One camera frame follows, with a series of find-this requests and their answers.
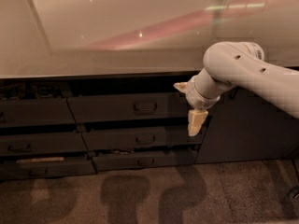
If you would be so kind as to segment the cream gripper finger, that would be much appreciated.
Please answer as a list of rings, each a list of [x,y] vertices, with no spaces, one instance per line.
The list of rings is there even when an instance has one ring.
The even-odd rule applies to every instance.
[[[208,116],[207,110],[190,110],[188,113],[188,134],[189,136],[196,136],[199,134],[202,125]]]
[[[181,93],[185,93],[187,90],[187,83],[186,82],[177,82],[174,84],[174,88],[177,89]]]

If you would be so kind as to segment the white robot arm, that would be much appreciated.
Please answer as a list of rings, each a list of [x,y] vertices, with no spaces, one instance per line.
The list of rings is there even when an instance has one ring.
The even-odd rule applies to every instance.
[[[219,42],[206,50],[203,69],[197,75],[174,85],[192,107],[188,113],[188,135],[199,133],[208,109],[236,86],[299,118],[298,71],[267,63],[263,49],[256,43]]]

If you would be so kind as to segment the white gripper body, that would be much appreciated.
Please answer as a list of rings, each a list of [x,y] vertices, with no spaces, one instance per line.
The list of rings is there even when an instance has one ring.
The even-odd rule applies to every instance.
[[[220,100],[220,96],[214,99],[205,98],[195,88],[195,77],[192,77],[186,85],[185,97],[189,105],[194,109],[209,109]]]

